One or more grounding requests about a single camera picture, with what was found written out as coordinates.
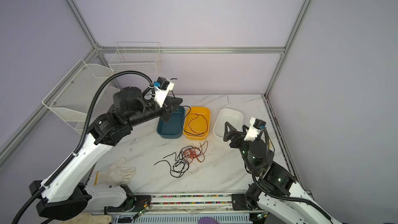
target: black robot arm segment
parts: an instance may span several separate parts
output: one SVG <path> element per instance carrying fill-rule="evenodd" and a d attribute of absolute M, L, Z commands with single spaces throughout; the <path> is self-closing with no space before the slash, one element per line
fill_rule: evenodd
<path fill-rule="evenodd" d="M 181 103 L 181 98 L 167 96 L 159 107 L 155 101 L 145 102 L 139 88 L 125 87 L 113 95 L 112 107 L 94 120 L 88 132 L 96 139 L 95 144 L 115 146 L 131 133 L 133 126 L 156 117 L 167 122 Z"/>
<path fill-rule="evenodd" d="M 225 122 L 224 142 L 231 140 L 229 146 L 239 149 L 242 159 L 245 162 L 246 172 L 252 174 L 254 173 L 254 168 L 263 161 L 266 155 L 265 151 L 268 148 L 259 137 L 255 138 L 254 141 L 245 140 L 249 127 L 243 125 L 242 130 L 243 132 L 239 132 L 230 123 Z M 266 167 L 271 165 L 273 156 L 274 153 L 269 150 Z"/>

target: metal grate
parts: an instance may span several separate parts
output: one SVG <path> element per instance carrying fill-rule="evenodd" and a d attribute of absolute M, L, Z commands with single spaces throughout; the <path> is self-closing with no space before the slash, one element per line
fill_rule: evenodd
<path fill-rule="evenodd" d="M 132 217 L 132 215 L 118 215 L 114 224 L 121 218 Z M 248 213 L 220 213 L 220 214 L 147 214 L 136 219 L 135 223 L 163 223 L 163 224 L 191 224 L 198 223 L 200 218 L 209 217 L 216 220 L 219 224 L 236 223 L 246 224 L 249 221 Z"/>
<path fill-rule="evenodd" d="M 109 62 L 115 72 L 136 70 L 145 74 L 157 74 L 162 63 L 157 42 L 116 43 L 117 51 Z"/>

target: glove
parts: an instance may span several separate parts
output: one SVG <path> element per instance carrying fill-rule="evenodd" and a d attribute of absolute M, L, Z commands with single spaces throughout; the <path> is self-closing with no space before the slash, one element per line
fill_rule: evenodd
<path fill-rule="evenodd" d="M 123 157 L 119 161 L 112 163 L 107 170 L 97 172 L 94 186 L 100 183 L 116 186 L 128 184 L 135 174 L 135 167 L 120 167 L 125 162 L 126 158 Z"/>
<path fill-rule="evenodd" d="M 110 215 L 78 214 L 72 219 L 61 221 L 60 224 L 109 224 L 111 221 Z"/>

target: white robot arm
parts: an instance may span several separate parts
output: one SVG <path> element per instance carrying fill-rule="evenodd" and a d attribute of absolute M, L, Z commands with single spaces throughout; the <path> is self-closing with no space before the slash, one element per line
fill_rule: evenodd
<path fill-rule="evenodd" d="M 150 86 L 142 93 L 137 87 L 126 87 L 114 94 L 114 105 L 105 114 L 97 117 L 90 126 L 90 117 L 96 100 L 113 78 L 123 74 L 137 74 L 145 77 Z M 167 94 L 174 87 L 174 83 L 159 77 L 152 83 L 146 75 L 127 71 L 120 72 L 109 79 L 98 89 L 91 105 L 83 129 L 81 142 L 74 152 L 53 172 L 42 181 L 34 181 L 29 186 L 32 197 L 21 208 L 13 220 L 18 223 L 26 208 L 36 199 L 39 216 L 55 220 L 69 220 L 81 213 L 87 206 L 122 207 L 130 210 L 135 196 L 126 185 L 113 188 L 91 188 L 80 183 L 82 178 L 91 170 L 94 164 L 106 152 L 112 149 L 125 136 L 129 135 L 133 126 L 149 121 L 156 117 L 168 120 L 171 113 L 182 103 L 181 98 L 168 97 Z M 144 96 L 152 91 L 151 99 Z"/>
<path fill-rule="evenodd" d="M 252 117 L 249 123 L 250 127 L 243 126 L 243 132 L 225 123 L 224 141 L 230 140 L 230 147 L 239 149 L 254 181 L 237 204 L 270 212 L 287 224 L 341 224 L 308 196 L 293 175 L 273 162 L 266 122 Z"/>

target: white wire basket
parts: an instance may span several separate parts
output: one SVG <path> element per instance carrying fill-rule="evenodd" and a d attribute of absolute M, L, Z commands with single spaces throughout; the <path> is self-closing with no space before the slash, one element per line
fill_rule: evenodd
<path fill-rule="evenodd" d="M 115 73 L 136 70 L 156 75 L 162 64 L 158 42 L 117 42 L 117 51 L 109 62 Z"/>
<path fill-rule="evenodd" d="M 67 83 L 61 92 L 50 99 L 55 88 L 43 99 L 42 103 L 77 132 L 81 133 L 88 108 L 100 85 L 113 74 L 113 69 L 99 64 L 87 64 L 80 60 L 75 66 L 80 70 Z M 107 112 L 113 103 L 113 94 L 119 89 L 106 87 L 102 91 L 94 108 L 92 119 Z"/>

